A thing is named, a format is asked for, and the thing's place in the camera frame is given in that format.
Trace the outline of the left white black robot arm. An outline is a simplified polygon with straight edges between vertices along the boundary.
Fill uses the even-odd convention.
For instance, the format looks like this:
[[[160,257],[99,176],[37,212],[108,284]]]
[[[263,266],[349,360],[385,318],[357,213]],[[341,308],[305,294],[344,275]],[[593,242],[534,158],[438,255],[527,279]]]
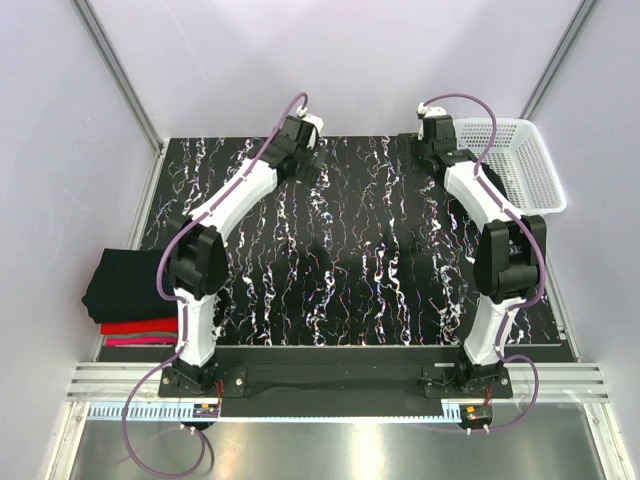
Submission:
[[[322,170],[324,121],[303,107],[286,116],[254,157],[201,206],[191,210],[166,247],[158,270],[171,291],[161,292],[178,307],[178,341],[162,382],[203,396],[221,385],[216,378],[214,317],[218,292],[230,267],[226,252],[232,231],[264,197],[287,182],[313,187]]]

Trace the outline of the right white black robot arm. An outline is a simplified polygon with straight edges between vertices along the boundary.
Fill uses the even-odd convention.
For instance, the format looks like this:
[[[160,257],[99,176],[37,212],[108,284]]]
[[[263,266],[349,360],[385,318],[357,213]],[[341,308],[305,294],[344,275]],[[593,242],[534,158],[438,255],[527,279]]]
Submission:
[[[499,177],[459,148],[454,120],[444,109],[421,104],[417,117],[418,132],[402,137],[412,160],[461,204],[481,234],[473,267],[479,305],[453,368],[438,386],[472,397],[505,382],[504,348],[513,321],[544,293],[547,225],[516,208]]]

